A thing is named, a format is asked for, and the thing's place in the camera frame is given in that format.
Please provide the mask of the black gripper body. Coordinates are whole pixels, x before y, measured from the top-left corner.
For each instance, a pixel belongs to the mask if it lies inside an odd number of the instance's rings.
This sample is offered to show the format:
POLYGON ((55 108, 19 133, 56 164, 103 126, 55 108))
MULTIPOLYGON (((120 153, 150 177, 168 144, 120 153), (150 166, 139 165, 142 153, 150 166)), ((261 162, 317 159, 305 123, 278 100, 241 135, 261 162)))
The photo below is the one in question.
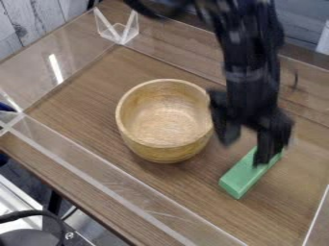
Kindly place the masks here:
POLYGON ((281 130, 294 121, 278 106, 279 73, 266 74, 259 80, 227 82, 226 90, 210 88, 210 110, 225 108, 229 117, 255 132, 281 130))

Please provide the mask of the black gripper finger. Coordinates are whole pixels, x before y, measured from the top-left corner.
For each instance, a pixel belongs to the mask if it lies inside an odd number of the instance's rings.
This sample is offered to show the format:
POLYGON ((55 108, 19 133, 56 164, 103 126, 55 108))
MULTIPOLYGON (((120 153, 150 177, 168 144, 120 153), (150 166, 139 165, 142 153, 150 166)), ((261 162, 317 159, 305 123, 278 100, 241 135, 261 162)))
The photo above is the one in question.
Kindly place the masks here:
POLYGON ((218 140, 230 146, 241 137, 241 124, 229 117, 225 108, 211 109, 211 112, 218 140))
POLYGON ((257 150, 253 158, 253 166, 269 164, 273 157, 287 146, 292 136, 292 128, 270 131, 261 130, 257 133, 257 150))

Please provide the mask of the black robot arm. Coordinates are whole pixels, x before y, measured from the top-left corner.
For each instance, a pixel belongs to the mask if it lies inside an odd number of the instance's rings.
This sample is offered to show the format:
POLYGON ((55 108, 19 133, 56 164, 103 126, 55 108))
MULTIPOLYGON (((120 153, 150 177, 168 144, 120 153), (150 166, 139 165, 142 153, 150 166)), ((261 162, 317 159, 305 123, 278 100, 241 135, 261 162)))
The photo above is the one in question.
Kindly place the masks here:
POLYGON ((214 130, 221 143, 231 145, 241 129, 257 132, 255 166, 270 162, 289 145, 294 121, 279 108, 279 49, 283 29, 274 0, 176 0, 158 11, 142 0, 123 0, 143 16, 166 20, 195 8, 211 26, 223 56, 226 89, 207 90, 214 130))

